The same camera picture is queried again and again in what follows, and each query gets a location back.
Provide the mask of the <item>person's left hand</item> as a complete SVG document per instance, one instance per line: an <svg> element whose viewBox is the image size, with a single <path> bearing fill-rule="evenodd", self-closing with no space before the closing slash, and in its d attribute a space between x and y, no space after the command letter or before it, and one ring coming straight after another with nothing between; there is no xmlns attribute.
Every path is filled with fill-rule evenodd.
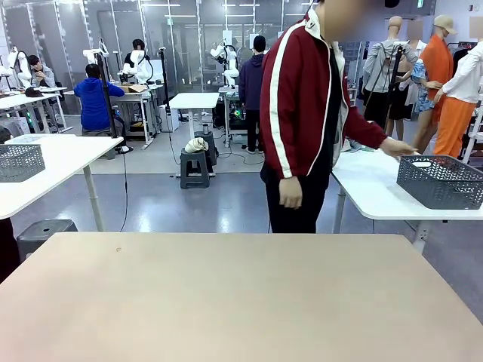
<svg viewBox="0 0 483 362"><path fill-rule="evenodd" d="M380 149L386 155L389 155L393 158L417 154L417 150L413 146L410 146L400 140L394 140L391 137L385 138L380 145Z"/></svg>

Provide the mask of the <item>light cloth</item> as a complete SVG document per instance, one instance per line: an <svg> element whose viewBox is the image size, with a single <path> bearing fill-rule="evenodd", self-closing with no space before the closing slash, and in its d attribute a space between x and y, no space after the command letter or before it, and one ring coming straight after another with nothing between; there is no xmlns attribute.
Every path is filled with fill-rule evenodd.
<svg viewBox="0 0 483 362"><path fill-rule="evenodd" d="M341 152L354 153L354 152L358 152L358 151L374 152L374 149L371 148L371 147L368 147L368 146L364 146L361 143L359 143L355 140L349 139L349 138L346 138L344 140L343 148L342 148Z"/></svg>

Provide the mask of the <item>person's left forearm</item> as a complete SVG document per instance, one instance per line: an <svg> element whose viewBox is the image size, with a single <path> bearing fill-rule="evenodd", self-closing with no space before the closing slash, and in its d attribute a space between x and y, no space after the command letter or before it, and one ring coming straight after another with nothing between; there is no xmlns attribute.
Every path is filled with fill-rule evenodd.
<svg viewBox="0 0 483 362"><path fill-rule="evenodd" d="M387 135L377 123L366 121L361 115L351 118L347 136L372 149L382 148L383 142L387 139Z"/></svg>

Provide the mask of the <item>grey plastic lattice basket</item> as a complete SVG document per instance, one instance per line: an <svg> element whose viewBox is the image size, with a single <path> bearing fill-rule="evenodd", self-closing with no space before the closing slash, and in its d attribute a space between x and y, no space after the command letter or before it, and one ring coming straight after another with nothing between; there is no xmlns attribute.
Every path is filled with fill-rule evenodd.
<svg viewBox="0 0 483 362"><path fill-rule="evenodd" d="M432 210L477 210L483 205L483 172L451 156L402 156L397 184Z"/></svg>
<svg viewBox="0 0 483 362"><path fill-rule="evenodd" d="M45 161L40 145L0 145L0 183L21 183L44 169Z"/></svg>

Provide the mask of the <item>mannequin in blue floral dress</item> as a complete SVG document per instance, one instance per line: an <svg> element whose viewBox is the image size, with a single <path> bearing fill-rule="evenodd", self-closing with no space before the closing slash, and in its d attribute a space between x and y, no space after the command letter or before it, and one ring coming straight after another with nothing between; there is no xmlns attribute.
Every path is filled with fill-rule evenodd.
<svg viewBox="0 0 483 362"><path fill-rule="evenodd" d="M417 113L429 111L434 108L434 102L429 98L429 88L425 86L427 82L427 72L424 62L419 59L413 67L411 80L417 85L418 96L415 106Z"/></svg>

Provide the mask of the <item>mannequin in grey hoodie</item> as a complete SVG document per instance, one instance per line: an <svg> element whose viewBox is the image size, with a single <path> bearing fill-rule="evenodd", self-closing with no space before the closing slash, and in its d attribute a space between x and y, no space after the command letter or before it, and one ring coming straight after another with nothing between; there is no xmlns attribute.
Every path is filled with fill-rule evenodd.
<svg viewBox="0 0 483 362"><path fill-rule="evenodd" d="M381 127L384 124L383 111L388 91L387 86L383 87L388 69L387 65L383 63L384 55L388 55L392 50L393 43L399 41L398 34L402 22L403 19L400 16L393 16L389 19L387 39L372 46L363 68L364 117ZM405 55L402 56L402 59L406 60L410 66L413 66L418 60L418 56L409 44L406 46ZM411 69L405 71L398 69L387 120L398 121L411 116L410 106L405 105L408 91L406 86L403 85L403 82L411 76L411 72Z"/></svg>

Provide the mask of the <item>dark plastic stool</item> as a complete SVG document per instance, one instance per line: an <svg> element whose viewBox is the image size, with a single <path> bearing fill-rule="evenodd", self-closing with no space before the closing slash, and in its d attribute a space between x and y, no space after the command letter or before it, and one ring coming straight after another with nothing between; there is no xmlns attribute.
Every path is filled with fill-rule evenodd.
<svg viewBox="0 0 483 362"><path fill-rule="evenodd" d="M211 165L217 164L218 151L215 145L214 135L212 131L204 133L203 131L196 131L195 137L201 137L208 144L208 153L211 160Z"/></svg>

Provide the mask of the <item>mannequin in orange jacket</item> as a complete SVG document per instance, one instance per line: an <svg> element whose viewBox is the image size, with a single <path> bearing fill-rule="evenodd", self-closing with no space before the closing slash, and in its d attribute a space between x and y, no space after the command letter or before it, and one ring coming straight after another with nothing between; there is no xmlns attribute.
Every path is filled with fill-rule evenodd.
<svg viewBox="0 0 483 362"><path fill-rule="evenodd" d="M413 147L422 154L437 131L443 101L435 102L438 90L453 76L454 59L445 39L454 34L454 21L448 15L439 15L433 22L433 34L419 59L424 62L427 72L425 86L429 88L429 98L434 108L418 113L418 129Z"/></svg>

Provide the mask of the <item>computer tower with coloured lights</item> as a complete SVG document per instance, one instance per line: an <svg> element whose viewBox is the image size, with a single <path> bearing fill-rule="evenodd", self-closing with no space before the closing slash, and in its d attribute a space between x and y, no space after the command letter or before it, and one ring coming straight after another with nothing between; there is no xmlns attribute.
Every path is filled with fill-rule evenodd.
<svg viewBox="0 0 483 362"><path fill-rule="evenodd" d="M226 98L227 120L230 133L242 134L248 130L248 123L245 119L245 109L239 96L231 95Z"/></svg>

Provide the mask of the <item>grey plastic stool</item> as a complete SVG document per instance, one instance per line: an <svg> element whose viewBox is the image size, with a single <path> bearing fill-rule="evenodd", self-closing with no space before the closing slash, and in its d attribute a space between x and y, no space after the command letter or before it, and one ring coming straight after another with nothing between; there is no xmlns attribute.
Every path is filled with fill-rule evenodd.
<svg viewBox="0 0 483 362"><path fill-rule="evenodd" d="M210 176L205 151L187 152L182 149L180 154L180 187L207 188Z"/></svg>
<svg viewBox="0 0 483 362"><path fill-rule="evenodd" d="M34 222L17 236L20 261L24 262L47 239L58 232L77 232L71 219L44 219Z"/></svg>

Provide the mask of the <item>beige cloth bundle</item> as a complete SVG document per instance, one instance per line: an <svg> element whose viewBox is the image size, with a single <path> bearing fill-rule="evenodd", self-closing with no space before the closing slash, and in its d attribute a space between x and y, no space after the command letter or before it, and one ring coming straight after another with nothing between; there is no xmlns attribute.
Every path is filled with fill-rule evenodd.
<svg viewBox="0 0 483 362"><path fill-rule="evenodd" d="M191 139L184 149L187 153L206 152L209 150L209 145L202 137L196 137Z"/></svg>

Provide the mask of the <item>person in navy hoodie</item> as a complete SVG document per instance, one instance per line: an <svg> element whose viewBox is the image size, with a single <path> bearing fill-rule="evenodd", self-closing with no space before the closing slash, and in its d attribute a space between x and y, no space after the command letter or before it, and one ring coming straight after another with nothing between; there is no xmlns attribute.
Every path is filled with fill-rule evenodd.
<svg viewBox="0 0 483 362"><path fill-rule="evenodd" d="M266 50L266 39L257 35L253 41L252 57L247 60L239 73L239 98L245 108L248 143L247 152L254 154L261 150L262 143L257 140L257 129L260 127L260 92L263 80L262 62Z"/></svg>

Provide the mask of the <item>small white standing desk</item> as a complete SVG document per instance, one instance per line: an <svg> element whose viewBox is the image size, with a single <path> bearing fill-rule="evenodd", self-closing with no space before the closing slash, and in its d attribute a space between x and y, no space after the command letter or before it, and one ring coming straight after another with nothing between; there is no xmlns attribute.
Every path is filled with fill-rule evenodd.
<svg viewBox="0 0 483 362"><path fill-rule="evenodd" d="M195 110L213 109L216 107L219 93L179 93L169 101L171 109L187 110L189 122L189 138L195 137L193 112Z"/></svg>

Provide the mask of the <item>person in blue hoodie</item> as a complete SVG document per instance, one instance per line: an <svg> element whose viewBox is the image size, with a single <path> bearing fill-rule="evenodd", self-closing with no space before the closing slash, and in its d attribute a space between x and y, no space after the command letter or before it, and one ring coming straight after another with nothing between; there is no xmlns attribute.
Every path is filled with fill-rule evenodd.
<svg viewBox="0 0 483 362"><path fill-rule="evenodd" d="M81 125L83 135L110 135L110 120L100 68L89 63L85 67L87 78L74 88L75 95L81 101Z"/></svg>

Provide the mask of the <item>seated person in grey jacket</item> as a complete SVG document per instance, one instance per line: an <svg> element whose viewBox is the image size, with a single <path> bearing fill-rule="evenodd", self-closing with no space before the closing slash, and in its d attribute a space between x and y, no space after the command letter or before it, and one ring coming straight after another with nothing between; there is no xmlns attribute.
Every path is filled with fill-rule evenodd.
<svg viewBox="0 0 483 362"><path fill-rule="evenodd" d="M54 73L36 55L29 55L27 61L32 71L34 87L56 87Z"/></svg>

